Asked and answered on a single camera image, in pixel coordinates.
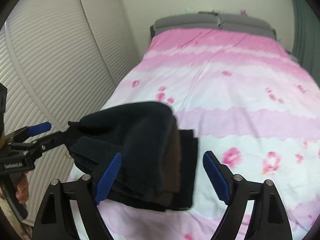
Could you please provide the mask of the person's left hand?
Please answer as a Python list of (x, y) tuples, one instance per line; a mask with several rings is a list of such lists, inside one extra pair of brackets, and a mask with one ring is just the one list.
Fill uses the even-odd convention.
[(20, 204), (25, 204), (29, 199), (29, 183), (25, 173), (17, 184), (16, 198)]

